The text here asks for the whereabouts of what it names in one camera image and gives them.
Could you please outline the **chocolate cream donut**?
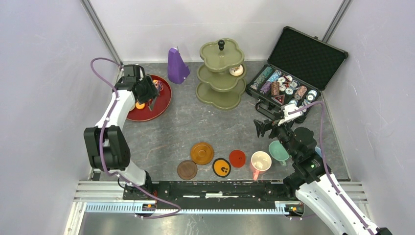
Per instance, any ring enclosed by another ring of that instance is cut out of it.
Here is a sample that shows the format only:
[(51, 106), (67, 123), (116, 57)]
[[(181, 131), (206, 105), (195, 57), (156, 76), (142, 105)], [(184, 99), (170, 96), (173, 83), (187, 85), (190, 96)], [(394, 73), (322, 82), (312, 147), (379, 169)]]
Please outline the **chocolate cream donut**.
[(244, 72), (243, 65), (239, 65), (238, 67), (230, 68), (229, 73), (232, 76), (241, 76)]

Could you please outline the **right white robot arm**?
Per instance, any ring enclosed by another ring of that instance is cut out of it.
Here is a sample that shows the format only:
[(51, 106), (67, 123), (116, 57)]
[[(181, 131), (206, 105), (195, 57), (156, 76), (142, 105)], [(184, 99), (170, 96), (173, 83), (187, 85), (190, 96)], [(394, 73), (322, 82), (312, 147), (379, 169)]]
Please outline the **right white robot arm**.
[(283, 195), (299, 199), (309, 207), (335, 235), (390, 235), (386, 227), (378, 227), (352, 201), (327, 166), (322, 153), (315, 148), (313, 131), (298, 127), (292, 130), (277, 121), (254, 120), (257, 136), (270, 131), (293, 161), (294, 173), (283, 180)]

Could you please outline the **metal tongs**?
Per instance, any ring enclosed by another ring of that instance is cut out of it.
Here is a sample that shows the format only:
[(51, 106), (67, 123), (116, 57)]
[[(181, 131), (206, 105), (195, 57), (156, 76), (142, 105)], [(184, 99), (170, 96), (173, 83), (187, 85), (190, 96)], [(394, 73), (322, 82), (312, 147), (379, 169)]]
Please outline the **metal tongs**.
[(153, 111), (153, 108), (155, 106), (156, 100), (157, 100), (159, 95), (160, 95), (160, 92), (157, 91), (156, 96), (153, 99), (151, 99), (151, 101), (149, 101), (148, 108), (149, 108), (150, 111)]

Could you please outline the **pink roll cake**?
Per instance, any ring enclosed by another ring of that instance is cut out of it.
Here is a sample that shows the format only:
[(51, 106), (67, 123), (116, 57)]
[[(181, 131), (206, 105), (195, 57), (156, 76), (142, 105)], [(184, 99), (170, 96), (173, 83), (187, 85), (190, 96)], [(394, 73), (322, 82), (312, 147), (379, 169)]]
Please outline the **pink roll cake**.
[(163, 90), (163, 82), (160, 80), (153, 80), (153, 84), (155, 85), (158, 92), (161, 92)]

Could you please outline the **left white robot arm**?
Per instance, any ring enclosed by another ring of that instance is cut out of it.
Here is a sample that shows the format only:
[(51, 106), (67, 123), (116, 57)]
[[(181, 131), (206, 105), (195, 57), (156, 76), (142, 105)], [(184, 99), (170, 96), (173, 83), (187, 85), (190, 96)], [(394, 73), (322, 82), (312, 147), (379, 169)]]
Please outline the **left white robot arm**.
[(138, 64), (125, 65), (123, 76), (111, 85), (111, 101), (94, 127), (84, 130), (84, 141), (90, 165), (109, 176), (135, 187), (141, 199), (149, 199), (154, 187), (146, 182), (147, 172), (131, 160), (131, 151), (122, 132), (125, 120), (136, 102), (146, 102), (159, 95), (151, 76)]

